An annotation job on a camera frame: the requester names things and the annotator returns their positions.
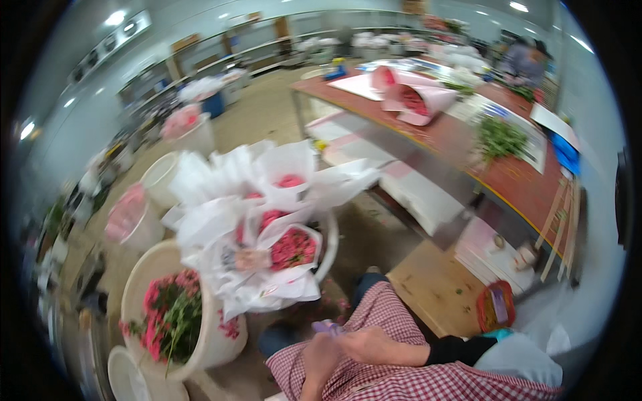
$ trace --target red gingham apron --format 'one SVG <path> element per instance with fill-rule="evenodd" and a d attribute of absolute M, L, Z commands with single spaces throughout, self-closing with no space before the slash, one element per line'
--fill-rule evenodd
<path fill-rule="evenodd" d="M 394 340 L 425 345 L 426 340 L 388 282 L 365 294 L 347 331 L 380 326 Z M 272 355 L 266 364 L 288 397 L 297 401 L 306 378 L 302 351 L 307 342 Z M 423 368 L 375 366 L 344 358 L 323 390 L 324 401 L 357 400 L 553 400 L 560 388 L 477 370 L 461 362 Z"/>

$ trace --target purple object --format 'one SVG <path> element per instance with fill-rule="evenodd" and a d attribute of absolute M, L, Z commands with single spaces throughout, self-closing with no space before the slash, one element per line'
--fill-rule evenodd
<path fill-rule="evenodd" d="M 313 322 L 312 329 L 317 333 L 330 333 L 331 337 L 340 336 L 341 334 L 345 333 L 343 327 L 339 326 L 330 319 Z"/>

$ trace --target pink wrapping paper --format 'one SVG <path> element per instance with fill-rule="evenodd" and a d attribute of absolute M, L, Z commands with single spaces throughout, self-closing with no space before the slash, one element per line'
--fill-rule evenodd
<path fill-rule="evenodd" d="M 396 83 L 404 85 L 418 85 L 423 87 L 439 87 L 443 88 L 444 84 L 427 76 L 421 76 L 410 71 L 402 71 L 396 68 L 390 68 L 385 65 L 380 65 L 372 73 L 371 85 L 376 90 L 385 92 L 388 88 Z"/>
<path fill-rule="evenodd" d="M 421 96 L 426 104 L 428 115 L 420 115 L 412 112 L 404 105 L 403 92 L 408 87 L 419 93 L 419 96 Z M 395 84 L 385 92 L 383 101 L 381 102 L 381 108 L 386 111 L 401 112 L 397 116 L 398 120 L 413 125 L 426 125 L 437 113 L 450 107 L 455 102 L 456 97 L 456 90 Z"/>

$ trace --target white paper sheet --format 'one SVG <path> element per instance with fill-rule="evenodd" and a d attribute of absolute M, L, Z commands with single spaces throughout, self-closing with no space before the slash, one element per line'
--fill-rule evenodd
<path fill-rule="evenodd" d="M 569 124 L 566 124 L 561 118 L 557 117 L 557 114 L 548 111 L 539 103 L 535 103 L 533 110 L 530 112 L 530 118 L 560 135 L 574 147 L 575 150 L 580 150 L 580 141 L 577 139 L 577 135 L 575 135 L 575 132 Z"/>
<path fill-rule="evenodd" d="M 355 95 L 363 96 L 366 99 L 382 101 L 382 95 L 370 86 L 371 79 L 371 74 L 359 74 L 342 80 L 332 81 L 328 83 L 328 85 L 337 89 L 345 90 L 346 92 L 354 93 Z"/>

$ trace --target flower bunch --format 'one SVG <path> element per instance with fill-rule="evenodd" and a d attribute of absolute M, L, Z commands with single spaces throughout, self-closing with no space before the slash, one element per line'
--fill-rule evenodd
<path fill-rule="evenodd" d="M 143 311 L 142 324 L 119 322 L 123 335 L 139 337 L 154 361 L 186 363 L 196 348 L 202 318 L 198 273 L 184 269 L 152 280 Z"/>
<path fill-rule="evenodd" d="M 428 109 L 426 108 L 426 102 L 416 90 L 412 88 L 406 88 L 402 93 L 403 96 L 403 105 L 413 113 L 419 115 L 429 115 Z"/>
<path fill-rule="evenodd" d="M 289 229 L 272 245 L 272 271 L 292 268 L 301 264 L 312 263 L 317 244 L 307 232 L 299 228 Z"/>
<path fill-rule="evenodd" d="M 282 210 L 268 210 L 267 212 L 263 212 L 263 216 L 261 219 L 261 226 L 259 227 L 259 234 L 265 230 L 265 228 L 270 225 L 272 221 L 275 221 L 278 218 L 281 218 L 283 216 L 287 216 L 288 212 L 284 212 Z"/>

